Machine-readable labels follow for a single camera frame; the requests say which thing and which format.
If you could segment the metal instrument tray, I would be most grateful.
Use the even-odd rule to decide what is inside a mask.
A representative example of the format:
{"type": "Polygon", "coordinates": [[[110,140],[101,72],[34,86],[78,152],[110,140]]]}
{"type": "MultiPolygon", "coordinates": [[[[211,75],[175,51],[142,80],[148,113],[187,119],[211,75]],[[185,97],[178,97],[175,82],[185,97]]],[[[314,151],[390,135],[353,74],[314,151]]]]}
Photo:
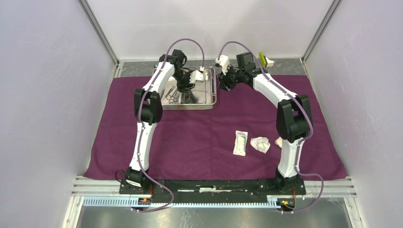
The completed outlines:
{"type": "Polygon", "coordinates": [[[208,110],[212,109],[217,101],[216,72],[213,67],[204,69],[205,80],[196,81],[195,88],[189,93],[181,93],[178,104],[168,104],[167,94],[176,89],[177,81],[170,77],[161,91],[161,103],[163,110],[208,110]],[[205,90],[207,93],[194,92],[193,90],[205,90]]]}

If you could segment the white sterile packet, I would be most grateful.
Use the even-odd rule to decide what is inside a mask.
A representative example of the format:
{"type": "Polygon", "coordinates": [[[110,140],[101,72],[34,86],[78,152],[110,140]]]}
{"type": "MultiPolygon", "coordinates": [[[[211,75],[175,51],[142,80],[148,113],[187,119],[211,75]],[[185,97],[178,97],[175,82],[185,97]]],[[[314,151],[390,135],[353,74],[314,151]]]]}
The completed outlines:
{"type": "Polygon", "coordinates": [[[246,156],[248,132],[236,131],[235,134],[236,138],[234,143],[233,154],[238,156],[246,156]]]}

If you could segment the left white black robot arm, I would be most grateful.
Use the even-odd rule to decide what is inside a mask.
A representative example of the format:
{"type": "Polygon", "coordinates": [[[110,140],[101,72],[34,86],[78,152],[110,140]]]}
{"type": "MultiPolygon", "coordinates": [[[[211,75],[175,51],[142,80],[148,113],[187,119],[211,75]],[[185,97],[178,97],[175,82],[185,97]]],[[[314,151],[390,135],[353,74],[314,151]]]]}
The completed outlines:
{"type": "Polygon", "coordinates": [[[147,170],[153,133],[163,115],[162,91],[170,77],[176,80],[178,92],[188,93],[195,87],[195,84],[191,82],[190,70],[183,69],[186,61],[187,56],[178,49],[170,55],[162,55],[151,79],[145,86],[134,92],[134,113],[137,119],[136,143],[125,177],[120,181],[121,194],[146,193],[152,186],[147,170]]]}

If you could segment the white gauze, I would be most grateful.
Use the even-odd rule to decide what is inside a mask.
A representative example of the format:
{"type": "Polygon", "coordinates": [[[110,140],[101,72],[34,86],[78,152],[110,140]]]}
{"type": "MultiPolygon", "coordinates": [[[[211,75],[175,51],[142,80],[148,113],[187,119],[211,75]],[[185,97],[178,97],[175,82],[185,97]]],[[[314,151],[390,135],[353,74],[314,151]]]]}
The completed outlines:
{"type": "Polygon", "coordinates": [[[251,146],[261,152],[266,154],[271,146],[269,139],[266,137],[256,137],[256,138],[252,138],[250,140],[250,144],[251,146]]]}

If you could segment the beige gauze roll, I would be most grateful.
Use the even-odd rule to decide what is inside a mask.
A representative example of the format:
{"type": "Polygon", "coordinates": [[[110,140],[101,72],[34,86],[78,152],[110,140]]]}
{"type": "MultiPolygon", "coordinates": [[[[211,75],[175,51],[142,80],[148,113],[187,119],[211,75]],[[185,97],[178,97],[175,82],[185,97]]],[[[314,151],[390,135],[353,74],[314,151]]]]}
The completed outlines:
{"type": "Polygon", "coordinates": [[[278,137],[275,140],[275,145],[278,146],[279,148],[282,148],[282,138],[281,137],[278,137]]]}

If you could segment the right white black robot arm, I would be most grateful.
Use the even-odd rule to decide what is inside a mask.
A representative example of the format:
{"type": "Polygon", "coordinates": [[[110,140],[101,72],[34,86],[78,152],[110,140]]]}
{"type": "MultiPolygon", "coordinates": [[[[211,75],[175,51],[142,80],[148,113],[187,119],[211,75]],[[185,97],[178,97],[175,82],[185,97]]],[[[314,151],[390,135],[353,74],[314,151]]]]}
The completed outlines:
{"type": "Polygon", "coordinates": [[[249,85],[264,95],[277,109],[276,130],[281,138],[281,157],[270,189],[286,194],[301,181],[300,152],[306,139],[312,136],[312,113],[307,95],[298,95],[286,89],[265,69],[257,67],[250,52],[236,56],[238,65],[230,64],[228,56],[219,55],[215,65],[221,68],[219,88],[230,91],[239,83],[249,85]]]}

